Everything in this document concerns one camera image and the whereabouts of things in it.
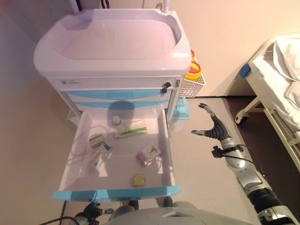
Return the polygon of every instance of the yellow container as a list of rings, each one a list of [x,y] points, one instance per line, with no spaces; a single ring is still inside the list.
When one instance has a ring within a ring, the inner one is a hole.
[[[189,72],[185,75],[184,79],[197,82],[202,75],[201,67],[198,63],[192,62]]]

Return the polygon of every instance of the bed frame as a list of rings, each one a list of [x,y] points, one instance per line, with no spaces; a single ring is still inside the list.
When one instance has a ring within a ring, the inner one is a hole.
[[[281,36],[281,38],[300,38],[300,35]],[[258,56],[273,54],[273,45],[276,39],[277,38],[271,39],[263,44],[249,61],[252,61]],[[268,96],[264,94],[261,85],[254,78],[248,64],[242,68],[240,75],[247,80],[257,97],[237,113],[235,122],[237,124],[245,123],[249,118],[250,112],[264,112],[300,172],[300,131],[292,133],[284,120],[280,118],[279,114],[274,110],[275,107],[273,103]],[[263,108],[256,108],[260,103],[262,103]]]

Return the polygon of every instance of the wire basket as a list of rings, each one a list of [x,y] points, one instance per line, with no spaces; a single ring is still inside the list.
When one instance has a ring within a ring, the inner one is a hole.
[[[203,74],[199,77],[197,82],[184,79],[183,85],[179,93],[179,97],[193,98],[198,94],[200,89],[205,85],[206,85],[206,81],[204,79]]]

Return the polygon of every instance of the open drawer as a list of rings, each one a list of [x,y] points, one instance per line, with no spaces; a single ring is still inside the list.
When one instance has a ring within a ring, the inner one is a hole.
[[[114,138],[112,117],[118,115],[121,123],[144,120],[146,134]],[[102,133],[104,141],[111,145],[110,155],[98,170],[89,161],[95,149],[90,147],[89,137]],[[136,155],[150,144],[155,144],[161,154],[143,168]],[[133,178],[143,174],[143,188],[133,187]],[[82,114],[73,146],[69,154],[59,191],[54,199],[67,201],[124,201],[177,194],[170,153],[165,111],[144,110],[94,110]]]

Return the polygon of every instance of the bed wheel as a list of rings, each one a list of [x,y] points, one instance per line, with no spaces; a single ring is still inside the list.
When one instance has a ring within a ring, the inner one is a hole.
[[[248,119],[249,116],[244,113],[244,110],[241,110],[238,112],[238,114],[236,114],[234,121],[236,124],[244,124],[248,121]]]

